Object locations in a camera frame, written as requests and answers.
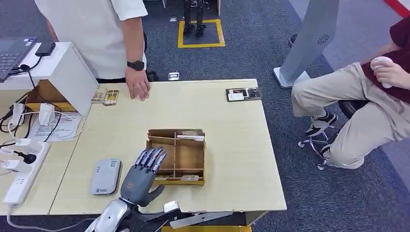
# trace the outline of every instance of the yellow tape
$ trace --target yellow tape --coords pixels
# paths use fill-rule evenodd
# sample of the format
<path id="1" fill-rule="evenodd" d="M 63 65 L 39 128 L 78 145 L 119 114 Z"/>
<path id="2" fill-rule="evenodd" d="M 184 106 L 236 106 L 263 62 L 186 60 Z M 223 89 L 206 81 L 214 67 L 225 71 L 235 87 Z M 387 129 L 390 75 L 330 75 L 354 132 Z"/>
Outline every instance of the yellow tape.
<path id="1" fill-rule="evenodd" d="M 161 232 L 252 232 L 252 228 L 250 226 L 185 226 L 172 229 L 170 226 L 164 226 Z"/>
<path id="2" fill-rule="evenodd" d="M 207 19 L 204 20 L 203 23 L 215 23 L 217 25 L 219 43 L 184 44 L 185 21 L 180 21 L 178 30 L 178 48 L 224 47 L 225 39 L 223 38 L 222 25 L 220 23 L 220 19 Z"/>

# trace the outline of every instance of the laptop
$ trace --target laptop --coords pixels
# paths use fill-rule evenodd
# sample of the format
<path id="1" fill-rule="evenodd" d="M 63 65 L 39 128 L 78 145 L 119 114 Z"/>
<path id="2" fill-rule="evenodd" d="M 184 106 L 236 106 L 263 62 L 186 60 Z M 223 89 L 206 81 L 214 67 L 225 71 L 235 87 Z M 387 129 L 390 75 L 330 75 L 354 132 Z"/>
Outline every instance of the laptop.
<path id="1" fill-rule="evenodd" d="M 15 70 L 35 45 L 37 37 L 0 37 L 0 83 Z"/>

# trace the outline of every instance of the humanoid robot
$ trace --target humanoid robot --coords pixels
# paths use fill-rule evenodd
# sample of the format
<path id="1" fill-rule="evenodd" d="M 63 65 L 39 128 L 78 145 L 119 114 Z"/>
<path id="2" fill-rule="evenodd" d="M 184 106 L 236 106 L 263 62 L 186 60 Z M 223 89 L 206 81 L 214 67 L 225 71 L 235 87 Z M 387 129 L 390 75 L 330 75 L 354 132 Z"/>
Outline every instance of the humanoid robot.
<path id="1" fill-rule="evenodd" d="M 132 215 L 140 214 L 138 206 L 147 206 L 164 190 L 164 186 L 159 186 L 149 192 L 155 174 L 167 154 L 168 152 L 162 147 L 142 151 L 125 176 L 120 189 L 121 197 L 111 201 L 85 231 L 129 232 L 129 221 Z"/>
<path id="2" fill-rule="evenodd" d="M 206 28 L 206 25 L 202 23 L 204 18 L 204 0 L 184 0 L 184 35 L 190 34 L 194 28 L 194 25 L 191 24 L 191 8 L 196 8 L 195 36 L 201 37 L 204 35 L 204 30 Z"/>

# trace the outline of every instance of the robot finger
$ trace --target robot finger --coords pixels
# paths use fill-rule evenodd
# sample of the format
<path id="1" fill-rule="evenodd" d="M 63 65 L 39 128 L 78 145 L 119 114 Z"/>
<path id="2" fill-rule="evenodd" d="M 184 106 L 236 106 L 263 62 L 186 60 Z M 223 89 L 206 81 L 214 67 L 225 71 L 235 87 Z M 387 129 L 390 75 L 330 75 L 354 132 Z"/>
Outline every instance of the robot finger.
<path id="1" fill-rule="evenodd" d="M 140 153 L 140 156 L 138 156 L 137 161 L 135 161 L 135 165 L 138 165 L 138 164 L 141 163 L 141 161 L 143 160 L 143 158 L 144 158 L 146 152 L 147 152 L 147 149 L 143 150 L 143 151 Z"/>
<path id="2" fill-rule="evenodd" d="M 162 161 L 165 159 L 165 157 L 168 155 L 167 151 L 164 151 L 161 156 L 158 158 L 157 162 L 155 163 L 154 167 L 152 168 L 152 171 L 154 173 L 157 173 L 158 169 L 161 166 Z"/>
<path id="3" fill-rule="evenodd" d="M 154 164 L 155 160 L 157 159 L 158 155 L 164 150 L 163 147 L 159 147 L 157 149 L 155 149 L 154 154 L 151 156 L 151 159 L 148 161 L 148 164 L 146 165 L 146 167 L 148 169 L 150 169 L 152 167 L 152 165 Z"/>
<path id="4" fill-rule="evenodd" d="M 145 166 L 146 162 L 149 160 L 151 157 L 152 152 L 155 150 L 155 148 L 150 148 L 147 152 L 146 155 L 144 156 L 144 159 L 141 161 L 141 165 Z"/>

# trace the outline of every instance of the laptop keyboard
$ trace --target laptop keyboard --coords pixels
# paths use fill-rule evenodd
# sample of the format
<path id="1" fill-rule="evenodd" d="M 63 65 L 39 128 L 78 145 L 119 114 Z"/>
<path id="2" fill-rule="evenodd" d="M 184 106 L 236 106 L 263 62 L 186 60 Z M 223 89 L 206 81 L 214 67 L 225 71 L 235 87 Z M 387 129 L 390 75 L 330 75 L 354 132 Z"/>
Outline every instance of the laptop keyboard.
<path id="1" fill-rule="evenodd" d="M 0 73 L 8 73 L 16 64 L 20 53 L 0 53 Z"/>

